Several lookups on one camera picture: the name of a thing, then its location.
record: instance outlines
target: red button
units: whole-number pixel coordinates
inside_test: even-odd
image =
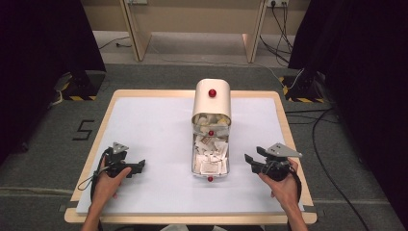
[[[210,97],[214,98],[217,95],[217,91],[216,90],[209,90],[208,95],[210,95]]]

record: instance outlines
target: hazard tape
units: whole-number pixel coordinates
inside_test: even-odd
[[[285,95],[286,100],[291,102],[301,102],[301,103],[324,103],[324,100],[318,96],[316,97],[304,97],[304,95],[296,95],[297,92],[295,90],[288,89],[288,87],[284,83],[285,77],[280,77],[279,81],[281,82],[283,88],[283,94]]]
[[[87,90],[87,89],[78,89],[75,84],[71,83],[72,76],[66,81],[61,90],[63,94],[64,100],[71,100],[71,101],[87,101],[87,100],[95,100],[97,91],[95,90]]]

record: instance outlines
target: table surface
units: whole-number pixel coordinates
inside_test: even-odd
[[[89,157],[84,166],[83,172],[80,176],[79,183],[88,178],[91,171],[91,166],[96,157],[99,144],[102,140],[104,131],[107,127],[108,121],[112,114],[115,102],[121,97],[194,97],[194,90],[117,90],[111,100],[108,110],[100,126],[99,132],[95,138],[92,149],[89,153]],[[266,97],[273,98],[276,107],[276,113],[281,126],[282,134],[285,140],[285,144],[295,149],[292,134],[289,128],[288,121],[285,117],[283,111],[282,103],[280,101],[279,95],[274,91],[241,91],[232,90],[232,97]],[[310,196],[310,192],[304,178],[303,170],[301,165],[299,165],[298,175],[302,181],[302,195],[301,203],[305,208],[313,207],[313,201]],[[71,203],[75,204],[81,198],[82,192],[75,190],[71,197]],[[68,208],[65,212],[65,220],[67,222],[84,222],[85,216],[80,216],[76,213],[76,206],[73,208]],[[304,219],[306,223],[314,223],[317,220],[317,214],[315,212],[310,212],[306,209],[303,212]],[[232,214],[232,215],[126,215],[126,216],[104,216],[101,218],[102,222],[107,223],[161,223],[161,224],[171,224],[171,223],[185,223],[185,224],[278,224],[286,223],[287,218],[284,213],[270,213],[270,214]]]

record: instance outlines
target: electrical outlet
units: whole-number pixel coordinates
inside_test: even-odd
[[[289,0],[268,0],[267,6],[269,8],[272,7],[272,1],[275,2],[275,8],[277,8],[277,7],[280,7],[280,8],[288,7],[288,5],[289,5]]]

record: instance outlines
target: floor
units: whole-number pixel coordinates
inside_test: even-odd
[[[240,65],[248,66],[241,35],[153,33],[142,62],[136,62],[127,32],[94,32],[105,64],[178,64],[178,65]],[[288,52],[288,46],[279,43],[280,36],[263,36],[264,41]],[[288,36],[293,44],[294,36]],[[290,55],[280,53],[285,59]],[[284,67],[260,42],[253,66]]]

